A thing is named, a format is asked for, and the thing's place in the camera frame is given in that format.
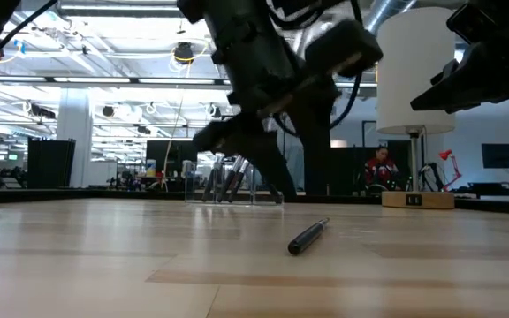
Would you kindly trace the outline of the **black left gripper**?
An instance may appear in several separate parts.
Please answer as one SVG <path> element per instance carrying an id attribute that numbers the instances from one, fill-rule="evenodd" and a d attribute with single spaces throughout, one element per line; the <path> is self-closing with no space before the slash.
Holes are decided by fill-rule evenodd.
<path id="1" fill-rule="evenodd" d="M 300 59 L 268 20 L 231 19 L 218 28 L 218 62 L 229 103 L 266 118 L 286 112 L 303 146 L 306 195 L 325 195 L 330 175 L 330 114 L 340 92 L 333 76 L 353 77 L 383 57 L 374 35 L 344 19 Z"/>

